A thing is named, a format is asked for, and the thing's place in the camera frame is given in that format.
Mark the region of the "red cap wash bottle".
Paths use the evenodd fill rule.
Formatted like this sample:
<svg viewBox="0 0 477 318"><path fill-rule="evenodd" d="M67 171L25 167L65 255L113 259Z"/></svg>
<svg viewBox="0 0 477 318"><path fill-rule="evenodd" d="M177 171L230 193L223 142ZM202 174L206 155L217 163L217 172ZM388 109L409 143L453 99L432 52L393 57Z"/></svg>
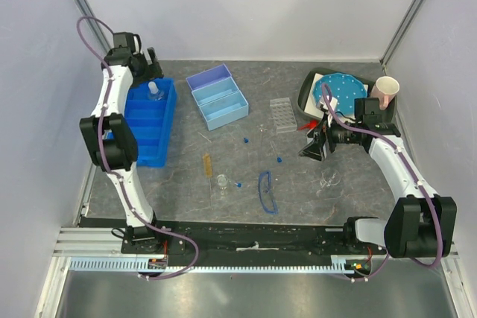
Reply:
<svg viewBox="0 0 477 318"><path fill-rule="evenodd" d="M309 130L313 130L314 128L316 128L317 125L318 125L318 121L312 120L312 121L304 124L303 126L299 127L297 130L298 131L302 131L302 130L309 131Z"/></svg>

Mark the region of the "clear flask white cap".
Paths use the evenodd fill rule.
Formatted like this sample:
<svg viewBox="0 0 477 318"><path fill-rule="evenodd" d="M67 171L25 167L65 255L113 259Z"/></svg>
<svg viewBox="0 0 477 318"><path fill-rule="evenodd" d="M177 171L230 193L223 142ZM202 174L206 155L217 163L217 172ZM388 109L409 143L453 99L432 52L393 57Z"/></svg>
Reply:
<svg viewBox="0 0 477 318"><path fill-rule="evenodd" d="M154 81L148 83L148 99L150 101L161 101L164 96L165 92Z"/></svg>

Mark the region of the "small glass beaker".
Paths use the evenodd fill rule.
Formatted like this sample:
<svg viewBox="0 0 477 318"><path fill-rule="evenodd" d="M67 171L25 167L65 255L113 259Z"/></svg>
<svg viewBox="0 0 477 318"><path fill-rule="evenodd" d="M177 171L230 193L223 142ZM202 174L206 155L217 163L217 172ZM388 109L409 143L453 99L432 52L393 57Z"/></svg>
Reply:
<svg viewBox="0 0 477 318"><path fill-rule="evenodd" d="M227 176L224 174L217 175L216 182L221 195L224 195L229 185Z"/></svg>

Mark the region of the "glass funnel dish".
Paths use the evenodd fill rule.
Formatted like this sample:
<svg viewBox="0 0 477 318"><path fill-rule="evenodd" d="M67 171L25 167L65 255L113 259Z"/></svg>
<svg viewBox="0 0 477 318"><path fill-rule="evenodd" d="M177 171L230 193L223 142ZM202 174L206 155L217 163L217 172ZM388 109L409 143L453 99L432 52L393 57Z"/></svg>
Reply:
<svg viewBox="0 0 477 318"><path fill-rule="evenodd" d="M319 188L316 195L319 198L333 198L340 196L342 176L336 169L327 168L321 172Z"/></svg>

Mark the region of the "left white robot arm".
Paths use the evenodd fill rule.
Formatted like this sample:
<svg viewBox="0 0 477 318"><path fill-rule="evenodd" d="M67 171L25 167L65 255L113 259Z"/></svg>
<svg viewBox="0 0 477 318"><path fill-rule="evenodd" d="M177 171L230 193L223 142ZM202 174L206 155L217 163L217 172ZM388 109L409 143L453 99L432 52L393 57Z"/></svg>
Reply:
<svg viewBox="0 0 477 318"><path fill-rule="evenodd" d="M152 228L156 215L137 174L139 148L125 118L128 92L148 70L139 35L114 33L113 48L100 60L101 92L92 114L80 120L80 132L92 163L107 175L118 193L126 214L123 241L155 253L161 250L164 237Z"/></svg>

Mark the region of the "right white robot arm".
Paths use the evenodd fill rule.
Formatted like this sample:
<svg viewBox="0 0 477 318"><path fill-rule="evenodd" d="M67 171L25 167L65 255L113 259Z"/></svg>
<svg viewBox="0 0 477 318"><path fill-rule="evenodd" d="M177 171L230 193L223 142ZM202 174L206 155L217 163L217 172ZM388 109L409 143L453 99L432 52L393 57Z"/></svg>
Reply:
<svg viewBox="0 0 477 318"><path fill-rule="evenodd" d="M393 258L414 260L439 261L448 256L457 215L455 201L439 195L423 178L396 125L384 122L377 99L356 99L352 121L339 118L335 103L334 98L319 100L323 117L308 131L308 143L300 155L323 161L339 144L358 144L378 165L396 201L386 220L348 218L341 235L342 247L356 254L375 244Z"/></svg>

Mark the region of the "white paper sheet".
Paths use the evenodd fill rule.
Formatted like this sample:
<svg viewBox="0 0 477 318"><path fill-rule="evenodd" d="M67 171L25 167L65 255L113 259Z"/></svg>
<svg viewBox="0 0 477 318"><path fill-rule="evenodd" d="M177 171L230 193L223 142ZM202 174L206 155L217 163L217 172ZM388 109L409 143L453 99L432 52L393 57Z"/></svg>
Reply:
<svg viewBox="0 0 477 318"><path fill-rule="evenodd" d="M335 111L345 117L354 117L355 99L366 98L368 85L351 74L333 72L331 74L311 73L303 83L304 97L300 107L311 117L322 118L318 101L321 97L321 84L327 83L337 100Z"/></svg>

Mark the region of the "right blue cap tube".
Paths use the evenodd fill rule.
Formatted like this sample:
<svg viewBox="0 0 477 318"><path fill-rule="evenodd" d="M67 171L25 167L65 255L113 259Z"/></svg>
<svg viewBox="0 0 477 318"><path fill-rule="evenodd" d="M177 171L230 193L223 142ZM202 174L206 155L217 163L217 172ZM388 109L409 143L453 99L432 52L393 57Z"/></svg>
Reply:
<svg viewBox="0 0 477 318"><path fill-rule="evenodd" d="M276 157L277 162L278 162L278 163L281 163L281 162L282 162L282 158L281 158L279 152L277 151L277 146L276 146L276 144L275 144L274 141L271 141L271 149L272 149L272 151L273 151L273 153L274 153L274 155L275 155L275 157Z"/></svg>

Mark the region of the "clear test tube rack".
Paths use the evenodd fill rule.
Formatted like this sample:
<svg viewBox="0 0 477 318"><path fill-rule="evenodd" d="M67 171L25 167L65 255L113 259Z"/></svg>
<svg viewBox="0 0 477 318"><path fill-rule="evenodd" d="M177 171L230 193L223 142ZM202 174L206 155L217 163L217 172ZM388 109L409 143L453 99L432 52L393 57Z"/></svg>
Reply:
<svg viewBox="0 0 477 318"><path fill-rule="evenodd" d="M269 105L277 134L290 133L297 130L297 121L290 98L272 99Z"/></svg>

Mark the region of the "dark grey tray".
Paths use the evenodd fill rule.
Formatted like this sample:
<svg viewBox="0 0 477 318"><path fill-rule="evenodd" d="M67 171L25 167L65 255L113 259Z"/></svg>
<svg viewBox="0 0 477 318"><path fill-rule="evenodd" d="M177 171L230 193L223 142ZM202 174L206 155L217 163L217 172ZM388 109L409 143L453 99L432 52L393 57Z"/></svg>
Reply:
<svg viewBox="0 0 477 318"><path fill-rule="evenodd" d="M312 69L305 77L305 80L300 87L300 91L297 95L296 108L298 113L302 118L307 118L311 120L321 120L323 113L315 106L313 95L311 95L312 90L316 81L320 80L324 75L340 73L336 70L326 69L322 67L317 67ZM356 74L352 74L353 77L360 80L368 90L371 90L375 80L368 80L364 77L359 77ZM388 105L388 108L383 112L384 122L392 122L395 117L395 112L397 109L397 98L394 98Z"/></svg>

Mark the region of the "teal dotted plate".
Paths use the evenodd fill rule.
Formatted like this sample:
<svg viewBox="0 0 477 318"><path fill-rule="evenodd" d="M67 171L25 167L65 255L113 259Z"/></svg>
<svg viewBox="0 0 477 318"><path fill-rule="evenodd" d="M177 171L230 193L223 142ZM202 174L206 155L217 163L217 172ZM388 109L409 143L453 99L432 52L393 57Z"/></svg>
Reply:
<svg viewBox="0 0 477 318"><path fill-rule="evenodd" d="M328 85L332 96L337 99L336 110L345 116L354 114L355 99L367 97L367 88L356 77L350 74L333 73L324 75L312 87L312 96L316 103L322 96L323 83Z"/></svg>

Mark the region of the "upper blue cap tube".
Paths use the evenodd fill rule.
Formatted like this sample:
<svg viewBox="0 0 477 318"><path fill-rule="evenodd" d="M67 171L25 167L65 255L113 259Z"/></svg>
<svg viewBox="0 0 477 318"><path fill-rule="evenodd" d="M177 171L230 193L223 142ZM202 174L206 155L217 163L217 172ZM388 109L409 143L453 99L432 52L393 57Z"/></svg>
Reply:
<svg viewBox="0 0 477 318"><path fill-rule="evenodd" d="M244 142L245 144L247 144L247 143L249 142L249 139L248 139L248 137L247 137L246 132L245 132L244 129L242 128L242 126L239 125L239 124L237 124L237 125L236 125L236 129L238 130L239 135L240 135L241 138L243 139L243 142Z"/></svg>

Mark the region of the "light blue box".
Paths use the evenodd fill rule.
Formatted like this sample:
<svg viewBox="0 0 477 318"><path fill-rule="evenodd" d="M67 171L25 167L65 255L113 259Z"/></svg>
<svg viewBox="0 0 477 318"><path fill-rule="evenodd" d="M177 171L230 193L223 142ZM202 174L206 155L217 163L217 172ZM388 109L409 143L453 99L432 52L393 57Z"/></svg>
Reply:
<svg viewBox="0 0 477 318"><path fill-rule="evenodd" d="M199 109L208 131L212 131L248 116L249 103L238 91L201 105Z"/></svg>
<svg viewBox="0 0 477 318"><path fill-rule="evenodd" d="M240 92L239 87L234 79L228 77L193 90L192 97L195 99L198 107L202 107L236 92Z"/></svg>

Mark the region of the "pink paper cup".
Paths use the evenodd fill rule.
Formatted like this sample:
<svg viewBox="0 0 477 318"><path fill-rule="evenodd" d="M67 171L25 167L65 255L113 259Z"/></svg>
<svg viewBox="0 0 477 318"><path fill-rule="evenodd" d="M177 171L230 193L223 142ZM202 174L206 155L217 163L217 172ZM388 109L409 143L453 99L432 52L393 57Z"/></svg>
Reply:
<svg viewBox="0 0 477 318"><path fill-rule="evenodd" d="M385 110L400 90L399 82L393 77L382 76L376 80L370 92L371 98L377 98L379 108Z"/></svg>

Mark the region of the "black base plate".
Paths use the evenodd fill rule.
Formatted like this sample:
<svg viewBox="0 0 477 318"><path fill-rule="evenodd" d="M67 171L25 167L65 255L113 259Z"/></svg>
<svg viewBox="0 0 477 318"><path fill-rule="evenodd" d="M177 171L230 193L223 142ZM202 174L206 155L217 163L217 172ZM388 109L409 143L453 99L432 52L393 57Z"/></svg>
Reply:
<svg viewBox="0 0 477 318"><path fill-rule="evenodd" d="M124 254L164 254L168 262L206 264L327 264L334 255L383 255L375 244L346 238L340 226L162 221L149 241L126 244Z"/></svg>

